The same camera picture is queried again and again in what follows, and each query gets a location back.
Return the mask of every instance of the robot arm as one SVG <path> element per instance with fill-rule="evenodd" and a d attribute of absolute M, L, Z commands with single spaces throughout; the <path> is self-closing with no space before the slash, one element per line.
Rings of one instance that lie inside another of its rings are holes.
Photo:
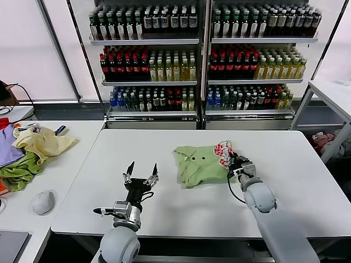
<path fill-rule="evenodd" d="M 232 155 L 228 178 L 232 176 L 237 176 L 246 205 L 252 211 L 275 262 L 319 262 L 301 229 L 277 204 L 270 188 L 256 176 L 255 166 L 250 160 Z"/>

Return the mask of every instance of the white table leg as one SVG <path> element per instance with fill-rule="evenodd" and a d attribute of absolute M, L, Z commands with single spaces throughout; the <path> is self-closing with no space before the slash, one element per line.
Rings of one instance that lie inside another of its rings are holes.
<path fill-rule="evenodd" d="M 289 130 L 295 130 L 296 126 L 297 126 L 297 120 L 299 119 L 300 115 L 302 114 L 302 112 L 304 112 L 304 110 L 307 108 L 312 96 L 313 96 L 313 92 L 311 90 L 311 88 L 308 86 L 307 88 L 307 92 L 305 94 L 305 96 L 303 97 L 303 100 L 300 104 L 300 107 L 298 108 L 294 119 L 292 120 L 292 123 L 290 125 L 290 129 Z"/>
<path fill-rule="evenodd" d="M 347 122 L 344 127 L 341 129 L 340 133 L 334 141 L 331 143 L 331 146 L 326 149 L 326 151 L 321 156 L 321 159 L 324 163 L 328 162 L 330 157 L 339 149 L 339 146 L 343 143 L 343 141 L 347 138 L 347 136 L 351 133 L 351 122 Z"/>

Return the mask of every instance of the green towel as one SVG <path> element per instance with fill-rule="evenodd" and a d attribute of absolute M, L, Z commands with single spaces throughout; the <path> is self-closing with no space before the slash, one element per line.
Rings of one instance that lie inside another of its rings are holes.
<path fill-rule="evenodd" d="M 182 146 L 174 150 L 179 175 L 185 187 L 191 188 L 207 180 L 227 180 L 228 171 L 221 165 L 223 157 L 214 153 L 215 146 Z"/>
<path fill-rule="evenodd" d="M 39 157 L 33 152 L 26 152 L 26 156 L 17 162 L 0 168 L 0 177 L 4 177 L 12 185 L 11 191 L 24 189 L 32 181 L 34 175 L 41 172 L 37 165 Z"/>

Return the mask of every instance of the computer mouse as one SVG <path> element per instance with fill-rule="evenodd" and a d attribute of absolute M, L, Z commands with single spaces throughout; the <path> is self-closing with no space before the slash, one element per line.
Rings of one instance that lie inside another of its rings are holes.
<path fill-rule="evenodd" d="M 33 211 L 37 215 L 44 215 L 51 211 L 55 206 L 53 192 L 46 190 L 39 193 L 33 200 Z"/>

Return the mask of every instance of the black cable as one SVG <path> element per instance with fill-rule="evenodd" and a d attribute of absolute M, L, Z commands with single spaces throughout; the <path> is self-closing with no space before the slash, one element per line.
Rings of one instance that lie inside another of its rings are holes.
<path fill-rule="evenodd" d="M 234 192 L 232 191 L 232 189 L 231 189 L 229 178 L 227 178 L 227 180 L 228 180 L 228 186 L 229 186 L 229 190 L 230 190 L 231 194 L 232 194 L 238 201 L 240 201 L 240 202 L 243 203 L 243 204 L 246 204 L 245 201 L 241 200 L 238 196 L 235 195 L 235 193 L 234 193 Z"/>
<path fill-rule="evenodd" d="M 24 120 L 26 120 L 26 119 L 28 119 L 28 118 L 30 118 L 30 117 L 32 117 L 32 116 L 34 116 L 34 114 L 35 114 L 35 107 L 34 107 L 34 103 L 33 103 L 33 101 L 32 101 L 32 98 L 29 96 L 29 94 L 28 94 L 28 92 L 27 92 L 27 90 L 22 86 L 22 85 L 20 85 L 20 84 L 17 84 L 17 83 L 15 83 L 15 84 L 8 84 L 8 85 L 6 85 L 6 87 L 8 87 L 8 86 L 18 86 L 18 87 L 20 87 L 20 88 L 22 88 L 23 90 L 24 90 L 24 92 L 26 93 L 26 95 L 27 95 L 27 97 L 28 97 L 28 99 L 31 101 L 31 103 L 32 103 L 32 106 L 33 106 L 33 113 L 31 114 L 31 115 L 29 115 L 28 117 L 25 117 L 25 118 L 22 118 L 22 119 L 19 119 L 18 121 L 15 121 L 15 122 L 11 122 L 11 124 L 14 124 L 14 123 L 17 123 L 17 122 L 21 122 L 21 121 L 24 121 Z"/>

